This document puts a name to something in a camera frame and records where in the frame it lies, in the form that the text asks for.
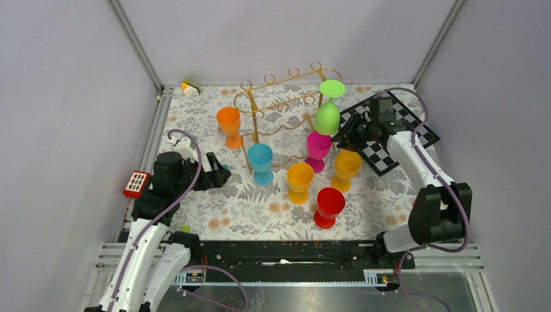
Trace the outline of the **green plastic wine glass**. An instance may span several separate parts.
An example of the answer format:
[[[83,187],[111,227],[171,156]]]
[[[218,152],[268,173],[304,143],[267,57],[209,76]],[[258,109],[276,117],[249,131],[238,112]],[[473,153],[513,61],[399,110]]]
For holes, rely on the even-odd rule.
[[[339,130],[340,124],[340,110],[333,100],[343,96],[346,87],[338,80],[326,80],[321,83],[319,89],[327,101],[316,112],[314,129],[321,135],[333,135]]]

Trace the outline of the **magenta plastic wine glass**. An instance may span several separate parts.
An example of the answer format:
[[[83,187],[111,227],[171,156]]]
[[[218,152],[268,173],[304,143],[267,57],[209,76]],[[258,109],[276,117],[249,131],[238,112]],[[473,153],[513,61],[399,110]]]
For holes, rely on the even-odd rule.
[[[312,167],[314,173],[321,172],[325,167],[324,158],[328,155],[332,147],[331,137],[313,131],[307,137],[307,154],[305,160]]]

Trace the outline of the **gold wire wine glass rack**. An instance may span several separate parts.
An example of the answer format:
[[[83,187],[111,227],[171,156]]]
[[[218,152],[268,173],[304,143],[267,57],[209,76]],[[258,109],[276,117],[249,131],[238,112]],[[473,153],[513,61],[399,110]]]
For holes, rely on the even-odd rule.
[[[241,151],[248,172],[253,168],[248,149],[254,144],[275,144],[272,168],[282,168],[308,158],[306,137],[314,131],[314,117],[328,97],[319,86],[327,80],[343,82],[342,74],[321,62],[301,70],[290,67],[284,78],[270,73],[259,83],[242,81],[230,107],[236,109],[249,129],[242,133]]]

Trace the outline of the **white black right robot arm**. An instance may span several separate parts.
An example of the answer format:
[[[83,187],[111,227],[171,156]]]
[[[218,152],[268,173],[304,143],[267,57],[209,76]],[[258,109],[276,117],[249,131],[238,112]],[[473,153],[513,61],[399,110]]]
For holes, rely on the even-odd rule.
[[[363,151],[369,142],[381,145],[383,151],[405,172],[417,193],[406,225],[377,236],[372,251],[375,264],[388,268],[398,260],[398,252],[430,247],[444,248],[442,242],[463,240],[454,249],[460,252],[470,241],[470,207],[472,190],[467,183],[457,183],[446,174],[419,140],[423,126],[398,119],[391,97],[366,101],[363,112],[350,109],[332,141],[338,148]]]

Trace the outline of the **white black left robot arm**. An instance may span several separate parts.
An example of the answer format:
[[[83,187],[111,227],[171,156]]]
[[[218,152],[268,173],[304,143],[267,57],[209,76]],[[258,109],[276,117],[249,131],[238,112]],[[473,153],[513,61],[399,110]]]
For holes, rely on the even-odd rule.
[[[98,304],[86,311],[156,311],[180,270],[201,261],[198,235],[183,231],[169,235],[161,259],[153,261],[183,198],[191,191],[219,189],[231,177],[213,152],[207,153],[211,169],[204,170],[191,144],[189,138],[180,140],[175,151],[157,155],[153,175],[135,200],[118,267]]]

